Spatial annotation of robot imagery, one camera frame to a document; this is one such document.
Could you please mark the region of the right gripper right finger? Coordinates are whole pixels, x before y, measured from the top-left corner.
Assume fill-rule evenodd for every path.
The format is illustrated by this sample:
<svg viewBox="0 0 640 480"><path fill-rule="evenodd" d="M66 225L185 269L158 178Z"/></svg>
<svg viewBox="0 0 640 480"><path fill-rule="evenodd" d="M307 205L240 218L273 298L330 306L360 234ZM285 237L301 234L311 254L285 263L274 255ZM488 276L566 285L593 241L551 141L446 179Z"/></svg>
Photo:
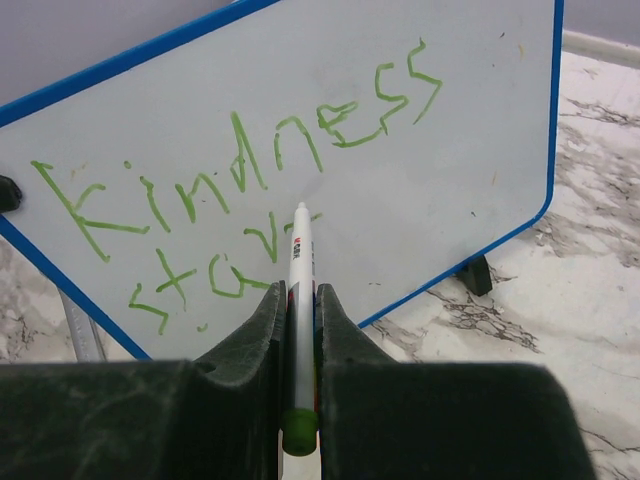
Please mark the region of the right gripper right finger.
<svg viewBox="0 0 640 480"><path fill-rule="evenodd" d="M404 363L320 286L319 409L326 479L592 479L565 390L526 363Z"/></svg>

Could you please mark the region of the white marker pen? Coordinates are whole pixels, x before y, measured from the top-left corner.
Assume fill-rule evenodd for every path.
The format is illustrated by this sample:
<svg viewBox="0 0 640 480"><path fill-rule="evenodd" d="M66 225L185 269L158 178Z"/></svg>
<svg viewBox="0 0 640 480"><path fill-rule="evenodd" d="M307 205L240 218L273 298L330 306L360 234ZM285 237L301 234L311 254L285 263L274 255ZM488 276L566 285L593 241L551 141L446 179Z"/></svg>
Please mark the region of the white marker pen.
<svg viewBox="0 0 640 480"><path fill-rule="evenodd" d="M282 448L296 457L316 450L315 266L311 215L301 202L291 234L286 309Z"/></svg>

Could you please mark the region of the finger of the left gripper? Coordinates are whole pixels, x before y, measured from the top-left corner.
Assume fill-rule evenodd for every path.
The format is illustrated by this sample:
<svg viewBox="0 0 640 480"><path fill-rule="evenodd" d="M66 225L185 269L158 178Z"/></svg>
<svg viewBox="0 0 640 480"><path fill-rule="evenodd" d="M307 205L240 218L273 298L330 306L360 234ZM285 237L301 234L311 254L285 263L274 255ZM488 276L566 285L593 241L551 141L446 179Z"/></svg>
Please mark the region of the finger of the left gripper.
<svg viewBox="0 0 640 480"><path fill-rule="evenodd" d="M0 176L0 213L17 210L22 202L23 193L13 179Z"/></svg>

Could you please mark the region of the blue framed whiteboard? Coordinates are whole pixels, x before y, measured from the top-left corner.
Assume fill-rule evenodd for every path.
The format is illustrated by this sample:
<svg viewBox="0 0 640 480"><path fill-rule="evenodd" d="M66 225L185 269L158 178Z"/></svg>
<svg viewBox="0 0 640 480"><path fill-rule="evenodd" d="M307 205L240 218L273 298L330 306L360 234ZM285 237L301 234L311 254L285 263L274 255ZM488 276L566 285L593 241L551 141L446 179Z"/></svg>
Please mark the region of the blue framed whiteboard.
<svg viewBox="0 0 640 480"><path fill-rule="evenodd" d="M195 358L288 275L369 323L553 194L560 1L239 1L1 109L2 236L137 358Z"/></svg>

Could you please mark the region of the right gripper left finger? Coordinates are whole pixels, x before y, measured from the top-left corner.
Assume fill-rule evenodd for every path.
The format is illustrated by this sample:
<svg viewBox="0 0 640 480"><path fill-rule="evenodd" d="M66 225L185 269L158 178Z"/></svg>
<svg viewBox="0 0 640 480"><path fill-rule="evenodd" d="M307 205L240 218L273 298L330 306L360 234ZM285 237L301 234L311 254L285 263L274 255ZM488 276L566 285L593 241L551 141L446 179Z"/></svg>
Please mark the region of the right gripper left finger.
<svg viewBox="0 0 640 480"><path fill-rule="evenodd" d="M278 479L286 292L194 361L5 365L5 479Z"/></svg>

